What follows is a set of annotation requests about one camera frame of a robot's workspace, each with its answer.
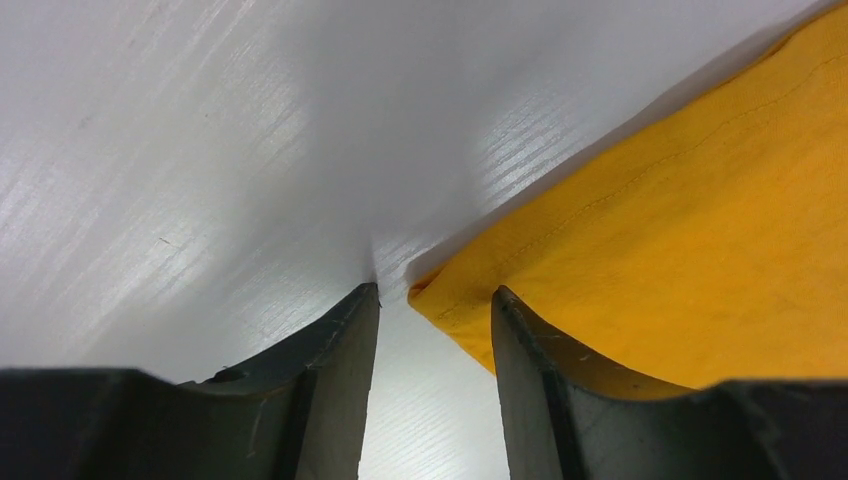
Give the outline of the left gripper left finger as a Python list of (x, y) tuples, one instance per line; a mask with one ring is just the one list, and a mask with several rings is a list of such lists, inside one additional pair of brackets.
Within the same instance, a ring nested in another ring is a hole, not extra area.
[(353, 479), (380, 302), (373, 283), (201, 381), (132, 368), (1, 373), (5, 479)]

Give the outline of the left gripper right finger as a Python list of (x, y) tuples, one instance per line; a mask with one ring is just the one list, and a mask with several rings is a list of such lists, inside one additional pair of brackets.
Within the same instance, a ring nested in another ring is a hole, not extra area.
[(491, 335), (514, 479), (843, 479), (845, 380), (689, 389), (554, 327), (506, 287)]

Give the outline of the yellow t-shirt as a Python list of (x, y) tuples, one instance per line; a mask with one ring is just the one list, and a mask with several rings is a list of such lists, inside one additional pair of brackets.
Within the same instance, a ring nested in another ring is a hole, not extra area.
[(487, 369), (506, 286), (634, 370), (847, 373), (847, 7), (510, 213), (408, 294)]

